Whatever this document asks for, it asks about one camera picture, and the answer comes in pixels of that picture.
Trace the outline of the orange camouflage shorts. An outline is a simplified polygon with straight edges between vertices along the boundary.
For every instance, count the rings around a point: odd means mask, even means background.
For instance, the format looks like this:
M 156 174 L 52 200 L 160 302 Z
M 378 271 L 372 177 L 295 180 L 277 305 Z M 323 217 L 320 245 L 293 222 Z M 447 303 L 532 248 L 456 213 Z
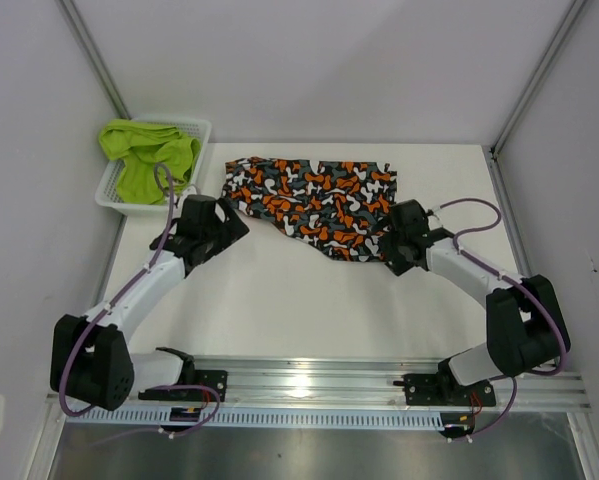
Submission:
M 388 163 L 247 157 L 225 164 L 222 197 L 332 260 L 365 263 L 384 260 L 397 190 Z

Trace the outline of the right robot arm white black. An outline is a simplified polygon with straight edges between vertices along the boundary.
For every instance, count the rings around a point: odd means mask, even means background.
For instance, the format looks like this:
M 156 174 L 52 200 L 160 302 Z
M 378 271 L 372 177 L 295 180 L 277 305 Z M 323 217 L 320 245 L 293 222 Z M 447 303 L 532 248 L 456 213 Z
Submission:
M 454 284 L 485 310 L 485 342 L 440 363 L 437 395 L 454 404 L 481 381 L 560 374 L 571 341 L 552 283 L 542 275 L 509 273 L 480 257 L 462 244 L 466 230 L 431 228 L 433 214 L 416 200 L 401 202 L 378 228 L 383 233 L 380 251 L 395 275 L 425 270 Z

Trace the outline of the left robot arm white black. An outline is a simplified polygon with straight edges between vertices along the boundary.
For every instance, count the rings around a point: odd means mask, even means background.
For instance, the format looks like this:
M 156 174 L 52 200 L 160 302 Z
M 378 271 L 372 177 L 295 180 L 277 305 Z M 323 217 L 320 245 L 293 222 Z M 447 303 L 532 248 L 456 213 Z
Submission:
M 146 261 L 109 299 L 80 316 L 66 314 L 53 331 L 50 387 L 62 410 L 79 416 L 69 400 L 114 411 L 132 395 L 147 400 L 209 393 L 196 385 L 192 355 L 157 347 L 132 354 L 128 342 L 141 323 L 194 269 L 249 232 L 223 198 L 190 195 L 170 208 L 165 228 L 149 245 Z

